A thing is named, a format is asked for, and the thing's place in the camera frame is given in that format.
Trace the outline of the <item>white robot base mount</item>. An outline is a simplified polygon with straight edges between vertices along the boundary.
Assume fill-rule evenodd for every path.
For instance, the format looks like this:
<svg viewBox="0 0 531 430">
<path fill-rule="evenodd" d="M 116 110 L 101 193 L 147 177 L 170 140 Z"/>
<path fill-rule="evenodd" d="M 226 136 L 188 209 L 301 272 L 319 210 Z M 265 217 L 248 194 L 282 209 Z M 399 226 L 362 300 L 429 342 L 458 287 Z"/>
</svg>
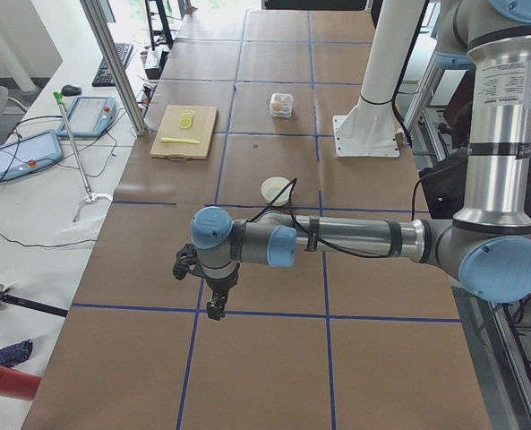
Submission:
<svg viewBox="0 0 531 430">
<path fill-rule="evenodd" d="M 360 99 L 347 115 L 332 117 L 336 155 L 398 158 L 391 103 L 373 105 Z"/>
</svg>

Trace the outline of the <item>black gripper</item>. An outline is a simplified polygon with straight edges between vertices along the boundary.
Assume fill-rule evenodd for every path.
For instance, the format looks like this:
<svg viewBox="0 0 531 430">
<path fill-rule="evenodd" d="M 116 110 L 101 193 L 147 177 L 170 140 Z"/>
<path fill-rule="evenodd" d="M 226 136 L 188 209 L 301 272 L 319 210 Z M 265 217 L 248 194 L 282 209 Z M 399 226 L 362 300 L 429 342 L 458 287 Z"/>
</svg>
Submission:
<svg viewBox="0 0 531 430">
<path fill-rule="evenodd" d="M 230 263 L 219 269 L 204 267 L 206 283 L 212 290 L 212 297 L 206 304 L 210 319 L 222 319 L 226 314 L 227 294 L 239 278 L 239 264 Z"/>
</svg>

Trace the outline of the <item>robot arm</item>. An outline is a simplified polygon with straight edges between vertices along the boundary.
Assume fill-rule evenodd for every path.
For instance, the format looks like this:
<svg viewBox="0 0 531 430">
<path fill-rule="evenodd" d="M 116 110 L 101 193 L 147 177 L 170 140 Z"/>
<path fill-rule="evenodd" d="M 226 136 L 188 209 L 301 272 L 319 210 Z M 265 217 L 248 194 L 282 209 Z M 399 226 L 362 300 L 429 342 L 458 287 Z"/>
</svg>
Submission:
<svg viewBox="0 0 531 430">
<path fill-rule="evenodd" d="M 475 68 L 463 207 L 451 219 L 408 223 L 267 211 L 235 220 L 219 207 L 201 209 L 173 273 L 206 281 L 211 319 L 224 316 L 242 263 L 289 267 L 298 246 L 430 264 L 489 302 L 531 293 L 531 1 L 443 2 L 436 57 Z"/>
<path fill-rule="evenodd" d="M 358 105 L 390 103 L 402 79 L 408 51 L 418 35 L 428 1 L 368 1 L 366 11 L 378 16 Z"/>
</svg>

